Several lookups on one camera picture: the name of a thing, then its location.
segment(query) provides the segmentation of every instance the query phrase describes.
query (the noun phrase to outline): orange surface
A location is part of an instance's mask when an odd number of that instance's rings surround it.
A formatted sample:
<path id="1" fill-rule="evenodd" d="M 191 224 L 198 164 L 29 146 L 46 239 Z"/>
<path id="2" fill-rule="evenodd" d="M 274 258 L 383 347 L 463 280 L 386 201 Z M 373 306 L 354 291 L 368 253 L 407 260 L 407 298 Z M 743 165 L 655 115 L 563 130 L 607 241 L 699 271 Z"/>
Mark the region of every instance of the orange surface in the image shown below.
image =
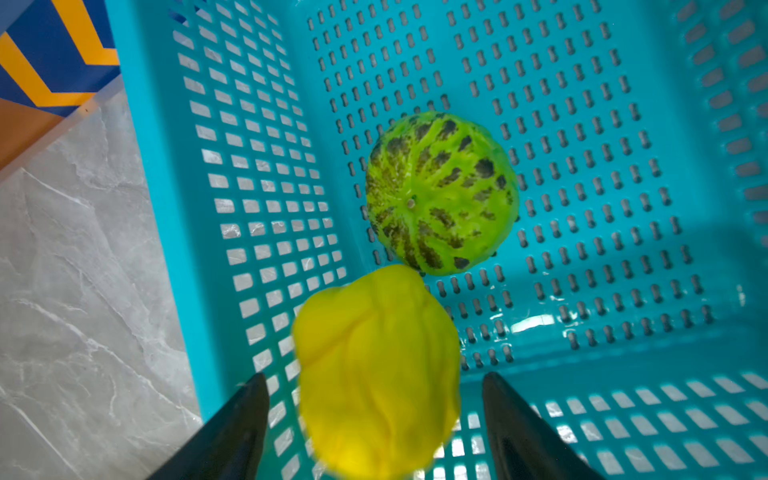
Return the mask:
<path id="1" fill-rule="evenodd" d="M 0 98 L 0 169 L 64 118 Z"/>

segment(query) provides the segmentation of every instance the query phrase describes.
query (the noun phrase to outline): marble floor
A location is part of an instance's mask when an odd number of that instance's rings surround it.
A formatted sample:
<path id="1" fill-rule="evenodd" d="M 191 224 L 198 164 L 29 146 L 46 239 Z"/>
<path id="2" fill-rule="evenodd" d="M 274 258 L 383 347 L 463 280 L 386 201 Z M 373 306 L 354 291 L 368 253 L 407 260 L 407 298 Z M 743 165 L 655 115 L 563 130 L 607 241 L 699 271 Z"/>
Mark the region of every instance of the marble floor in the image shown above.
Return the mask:
<path id="1" fill-rule="evenodd" d="M 122 92 L 0 184 L 0 478 L 145 478 L 199 427 Z"/>

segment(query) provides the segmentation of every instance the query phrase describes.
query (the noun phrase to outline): plastic fruit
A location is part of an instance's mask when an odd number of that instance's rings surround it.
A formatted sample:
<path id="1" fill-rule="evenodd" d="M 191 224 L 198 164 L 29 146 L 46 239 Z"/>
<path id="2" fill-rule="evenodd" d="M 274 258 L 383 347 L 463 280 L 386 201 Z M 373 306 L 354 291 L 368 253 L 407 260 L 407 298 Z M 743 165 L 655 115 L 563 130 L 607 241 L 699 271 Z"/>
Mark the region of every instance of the plastic fruit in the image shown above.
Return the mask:
<path id="1" fill-rule="evenodd" d="M 416 271 L 377 270 L 312 296 L 293 325 L 299 411 L 341 478 L 425 468 L 461 411 L 458 333 Z"/>
<path id="2" fill-rule="evenodd" d="M 518 218 L 518 182 L 483 127 L 434 111 L 397 121 L 368 162 L 371 227 L 404 263 L 432 275 L 490 257 Z"/>

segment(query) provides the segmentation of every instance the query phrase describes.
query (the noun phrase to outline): yellow stripe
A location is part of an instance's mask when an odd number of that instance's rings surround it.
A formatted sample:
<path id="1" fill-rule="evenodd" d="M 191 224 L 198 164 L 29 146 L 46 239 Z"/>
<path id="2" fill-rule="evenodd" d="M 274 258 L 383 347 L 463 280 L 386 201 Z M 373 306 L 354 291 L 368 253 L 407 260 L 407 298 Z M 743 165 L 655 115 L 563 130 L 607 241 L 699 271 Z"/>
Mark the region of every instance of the yellow stripe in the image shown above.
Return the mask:
<path id="1" fill-rule="evenodd" d="M 52 0 L 86 65 L 119 65 L 118 51 L 104 48 L 83 0 Z"/>
<path id="2" fill-rule="evenodd" d="M 92 93 L 53 93 L 8 33 L 0 35 L 0 66 L 38 107 L 82 105 Z"/>

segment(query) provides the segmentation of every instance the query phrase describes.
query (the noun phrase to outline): yellow bell pepper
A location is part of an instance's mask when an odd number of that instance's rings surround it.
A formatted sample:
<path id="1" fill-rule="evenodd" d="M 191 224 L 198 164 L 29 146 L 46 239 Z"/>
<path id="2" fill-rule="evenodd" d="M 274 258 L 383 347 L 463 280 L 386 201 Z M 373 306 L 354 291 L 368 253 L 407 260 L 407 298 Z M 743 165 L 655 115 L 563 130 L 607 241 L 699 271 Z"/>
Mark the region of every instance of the yellow bell pepper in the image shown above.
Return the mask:
<path id="1" fill-rule="evenodd" d="M 407 266 L 312 296 L 293 325 L 300 415 L 315 453 L 342 478 L 425 468 L 461 411 L 459 340 Z"/>

